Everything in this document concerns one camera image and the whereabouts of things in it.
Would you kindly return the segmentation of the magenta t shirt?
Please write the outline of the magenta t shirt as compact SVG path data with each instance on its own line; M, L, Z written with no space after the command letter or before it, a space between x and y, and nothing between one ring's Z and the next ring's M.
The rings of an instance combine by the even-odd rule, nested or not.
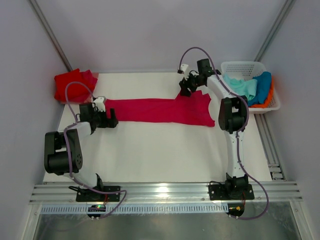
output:
M214 127L209 105L211 97L198 90L190 97L178 94L174 99L108 99L105 108L113 109L120 122L177 123Z

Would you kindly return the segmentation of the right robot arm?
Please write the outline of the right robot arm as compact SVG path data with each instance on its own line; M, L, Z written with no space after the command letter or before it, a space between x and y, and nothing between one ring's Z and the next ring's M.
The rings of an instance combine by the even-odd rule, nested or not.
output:
M224 183L209 183L209 198L212 201L240 200L251 190L249 176L241 160L244 155L244 130L249 120L247 98L239 96L227 86L208 58L197 61L197 67L197 72L193 73L187 64L179 64L177 72L184 75L179 82L180 92L190 97L198 87L206 86L216 95L220 100L218 125L224 132L227 148L226 179Z

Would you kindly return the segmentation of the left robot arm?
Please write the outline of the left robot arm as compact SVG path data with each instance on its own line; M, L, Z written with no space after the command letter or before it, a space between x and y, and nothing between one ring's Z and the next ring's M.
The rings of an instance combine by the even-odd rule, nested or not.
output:
M63 176L79 185L80 193L86 193L94 201L104 195L119 194L107 192L98 173L84 167L82 144L98 128L115 128L119 121L114 108L105 109L103 103L82 103L75 122L63 131L47 132L44 137L44 168L49 174Z

